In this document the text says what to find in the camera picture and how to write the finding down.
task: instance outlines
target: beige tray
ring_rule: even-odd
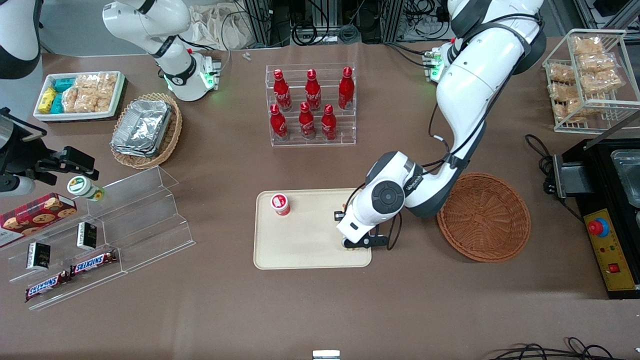
[[[253,264],[261,270],[361,268],[371,249],[346,250],[333,212],[342,209],[353,189],[262,192],[255,201]],[[291,212],[281,217],[271,197],[283,193]]]

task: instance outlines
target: wicker basket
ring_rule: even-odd
[[[160,146],[160,152],[157,156],[153,158],[144,158],[141,156],[125,155],[125,154],[120,154],[119,152],[116,152],[113,148],[111,148],[111,152],[113,153],[113,156],[116,158],[116,160],[118,160],[119,163],[123,165],[127,165],[132,168],[143,170],[146,168],[154,167],[156,165],[160,165],[169,158],[169,156],[175,149],[175,146],[178,144],[178,138],[180,137],[180,130],[182,130],[182,115],[180,114],[180,109],[178,109],[178,104],[176,104],[171,97],[168,97],[165,94],[153,93],[153,94],[142,95],[136,100],[151,100],[151,101],[162,100],[170,104],[172,107],[171,119],[169,120],[170,123],[166,129],[166,133],[164,134],[164,139],[163,139],[162,145]],[[120,123],[122,122],[122,118],[124,117],[124,114],[127,112],[129,107],[131,107],[132,103],[133,101],[130,102],[129,105],[127,105],[127,107],[121,112],[120,117],[118,117],[118,122],[116,123],[116,127],[113,130],[114,133],[116,132],[116,130],[118,130],[118,126],[120,126]]]
[[[489,263],[514,258],[531,232],[529,210],[516,191],[489,174],[462,175],[438,213],[447,241],[464,256]]]

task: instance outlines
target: wire basket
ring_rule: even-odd
[[[550,69],[553,64],[569,65],[573,68],[572,82],[577,86],[580,104],[569,114],[556,117],[554,131],[564,133],[602,134],[616,124],[640,110],[640,92],[625,46],[624,30],[596,30],[573,29],[569,31],[562,41],[543,61],[542,66],[547,75],[547,85],[551,86]],[[609,92],[586,94],[580,85],[580,77],[585,75],[576,64],[576,56],[573,47],[570,46],[572,37],[598,37],[602,41],[604,51],[615,55],[620,69],[618,74],[626,82],[621,88]],[[551,97],[551,107],[562,105]],[[625,129],[637,128],[637,124],[631,124]]]
[[[438,212],[447,241],[464,256],[487,263],[518,255],[531,232],[527,205],[503,180],[480,172],[462,175]]]
[[[160,165],[164,163],[171,153],[175,149],[175,146],[178,144],[178,138],[180,137],[180,131],[182,130],[182,114],[180,114],[180,109],[178,109],[178,104],[176,104],[175,100],[165,94],[153,93],[142,95],[136,100],[162,100],[171,105],[171,118],[169,119],[170,123],[167,126],[166,132],[164,133],[164,138],[162,142],[162,146],[160,146],[160,152],[157,156],[153,158],[144,158],[143,156],[131,156],[126,154],[120,154],[116,152],[113,148],[111,148],[111,153],[118,160],[119,163],[123,165],[127,165],[128,167],[137,168],[138,170],[144,170],[146,168],[152,168],[154,166]],[[127,113],[131,104],[134,101],[129,103],[127,107],[121,112],[120,117],[118,118],[118,122],[113,130],[113,133],[118,130],[120,123],[122,122],[122,118]]]

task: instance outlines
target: red bottle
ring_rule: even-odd
[[[276,101],[282,111],[291,110],[291,91],[289,91],[289,84],[287,84],[282,70],[276,69],[273,71],[273,78],[276,80],[273,84],[273,92],[276,94]]]
[[[309,103],[303,101],[300,104],[300,131],[305,140],[313,140],[316,138],[316,129],[314,128],[314,114],[309,111]]]
[[[324,115],[322,115],[322,134],[324,139],[328,141],[335,140],[337,137],[335,130],[336,120],[333,114],[333,106],[327,104],[324,106]]]
[[[307,70],[307,85],[305,86],[307,93],[307,102],[311,111],[320,110],[322,100],[320,98],[320,84],[316,79],[316,71],[314,69]]]
[[[344,67],[342,70],[342,79],[340,80],[340,86],[338,87],[338,106],[343,110],[353,109],[353,92],[356,88],[351,76],[353,75],[353,69],[350,67]]]
[[[289,132],[287,131],[287,123],[284,119],[284,115],[280,113],[278,105],[273,104],[269,109],[271,111],[271,128],[277,142],[284,142],[289,139]]]

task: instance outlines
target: brown table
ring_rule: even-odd
[[[407,213],[396,248],[375,250],[365,268],[261,271],[252,262],[261,191],[354,187],[384,152],[428,162],[443,148],[427,136],[435,86],[382,45],[251,51],[251,62],[240,55],[219,91],[179,103],[184,127],[163,165],[180,181],[178,209],[197,245],[41,312],[17,300],[22,288],[0,281],[0,357],[309,359],[337,348],[352,360],[481,359],[515,343],[564,348],[565,336],[634,356],[640,304],[605,300],[584,225],[542,192],[538,155],[523,139],[534,133],[552,152],[582,139],[553,132],[539,64],[511,80],[467,169],[504,179],[526,201],[531,239],[518,257],[475,263],[449,246],[435,219]],[[272,149],[265,66],[343,61],[358,67],[357,145]],[[120,70],[130,81],[126,102],[167,91],[150,56],[45,55],[44,65],[45,74]],[[108,184],[136,172],[109,151],[113,124],[52,124],[45,141],[95,156],[99,183]],[[439,113],[435,132],[451,138]],[[39,184],[33,196],[65,193],[69,178]],[[3,200],[0,210],[29,199]]]

